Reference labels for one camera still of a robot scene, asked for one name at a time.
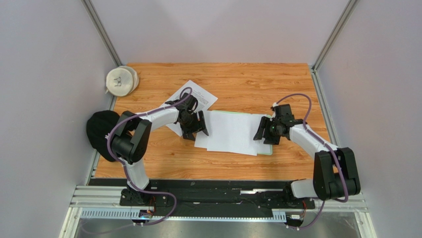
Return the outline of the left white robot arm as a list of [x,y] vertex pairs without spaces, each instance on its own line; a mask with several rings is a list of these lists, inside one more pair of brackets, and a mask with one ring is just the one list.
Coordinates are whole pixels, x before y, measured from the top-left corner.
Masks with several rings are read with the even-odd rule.
[[177,100],[167,101],[164,106],[144,113],[125,111],[107,137],[106,147],[110,155],[124,169],[128,187],[138,193],[149,194],[150,180],[143,158],[150,134],[168,124],[179,124],[182,137],[194,141],[195,134],[209,135],[203,111],[197,111],[198,100],[188,87]]

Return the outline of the signature page paper sheet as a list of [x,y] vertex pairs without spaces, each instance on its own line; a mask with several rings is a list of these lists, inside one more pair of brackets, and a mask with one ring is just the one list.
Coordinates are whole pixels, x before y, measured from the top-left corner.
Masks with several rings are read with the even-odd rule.
[[198,132],[196,134],[196,140],[194,146],[197,148],[208,148],[208,141],[210,139],[209,135],[206,135],[204,132]]

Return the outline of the green clipboard folder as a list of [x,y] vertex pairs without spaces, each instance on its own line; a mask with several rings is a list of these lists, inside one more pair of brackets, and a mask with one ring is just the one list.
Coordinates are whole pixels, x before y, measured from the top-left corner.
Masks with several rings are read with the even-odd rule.
[[254,141],[261,117],[260,114],[246,114],[220,111],[216,138],[208,144],[207,150],[231,152],[245,155],[272,155],[272,145],[264,140]]

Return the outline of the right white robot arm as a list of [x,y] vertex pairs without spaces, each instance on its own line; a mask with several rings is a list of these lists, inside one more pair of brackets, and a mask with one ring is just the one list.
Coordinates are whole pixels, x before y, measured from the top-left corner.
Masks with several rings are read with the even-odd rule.
[[289,104],[273,105],[273,116],[263,116],[254,140],[278,145],[286,138],[299,145],[314,160],[312,179],[289,182],[288,194],[295,199],[318,198],[346,202],[361,192],[355,154],[349,147],[338,147],[320,137],[305,119],[296,119]]

